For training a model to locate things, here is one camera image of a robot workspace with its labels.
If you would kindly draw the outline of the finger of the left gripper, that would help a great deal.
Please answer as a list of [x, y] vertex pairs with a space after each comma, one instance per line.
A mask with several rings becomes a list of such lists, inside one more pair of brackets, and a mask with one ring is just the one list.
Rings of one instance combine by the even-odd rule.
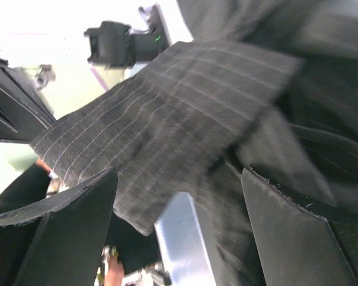
[[55, 122], [26, 74], [0, 58], [0, 142], [30, 142]]

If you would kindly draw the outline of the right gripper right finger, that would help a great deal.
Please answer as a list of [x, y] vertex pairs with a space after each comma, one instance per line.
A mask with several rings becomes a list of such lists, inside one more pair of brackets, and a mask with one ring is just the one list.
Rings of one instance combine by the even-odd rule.
[[251, 170], [241, 176], [267, 285], [358, 285], [358, 276], [325, 217], [318, 216]]

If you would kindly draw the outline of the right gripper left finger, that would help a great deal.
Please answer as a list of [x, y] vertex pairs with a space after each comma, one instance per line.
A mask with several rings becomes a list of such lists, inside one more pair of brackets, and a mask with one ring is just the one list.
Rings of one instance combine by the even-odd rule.
[[105, 169], [0, 214], [0, 285], [94, 285], [117, 185]]

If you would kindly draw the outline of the dark pinstriped long sleeve shirt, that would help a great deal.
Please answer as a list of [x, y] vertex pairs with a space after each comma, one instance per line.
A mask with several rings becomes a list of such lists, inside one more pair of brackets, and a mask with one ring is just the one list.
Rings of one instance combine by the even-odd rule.
[[178, 192], [211, 218], [220, 285], [267, 285], [242, 189], [251, 170], [325, 217], [358, 276], [358, 1], [179, 1], [193, 40], [40, 134], [67, 186], [118, 172], [139, 233]]

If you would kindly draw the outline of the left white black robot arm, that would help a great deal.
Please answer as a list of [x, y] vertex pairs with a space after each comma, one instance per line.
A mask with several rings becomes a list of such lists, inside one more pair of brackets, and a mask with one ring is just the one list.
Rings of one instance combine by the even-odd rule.
[[[152, 61], [169, 47], [159, 5], [139, 7], [138, 12], [149, 27], [146, 31], [102, 21], [99, 27], [84, 32], [90, 46], [88, 63], [111, 69], [130, 68]], [[0, 58], [0, 142], [28, 144], [54, 124], [55, 118], [40, 95], [41, 89], [53, 81], [55, 73], [50, 64], [11, 68]]]

